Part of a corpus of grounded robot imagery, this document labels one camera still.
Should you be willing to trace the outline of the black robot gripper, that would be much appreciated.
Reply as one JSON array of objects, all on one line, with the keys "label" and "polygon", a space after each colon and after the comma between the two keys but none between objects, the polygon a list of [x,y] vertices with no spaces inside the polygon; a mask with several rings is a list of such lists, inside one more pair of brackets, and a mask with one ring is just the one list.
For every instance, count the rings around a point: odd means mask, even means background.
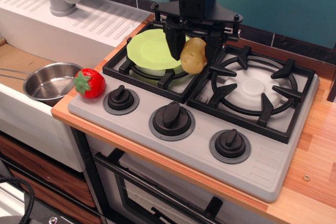
[{"label": "black robot gripper", "polygon": [[211,65],[222,50],[223,40],[240,38],[242,15],[226,9],[217,0],[176,0],[153,3],[155,21],[164,26],[171,56],[180,60],[185,33],[204,34],[207,63]]}]

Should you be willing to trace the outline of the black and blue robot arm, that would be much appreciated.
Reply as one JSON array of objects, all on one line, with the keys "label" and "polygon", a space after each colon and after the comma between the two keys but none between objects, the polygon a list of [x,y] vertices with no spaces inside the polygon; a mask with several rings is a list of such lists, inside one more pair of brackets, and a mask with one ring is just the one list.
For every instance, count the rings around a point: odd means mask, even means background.
[{"label": "black and blue robot arm", "polygon": [[161,25],[175,60],[179,60],[186,43],[185,35],[203,38],[206,58],[214,62],[223,44],[238,41],[243,16],[226,9],[217,0],[176,0],[151,5],[155,23]]}]

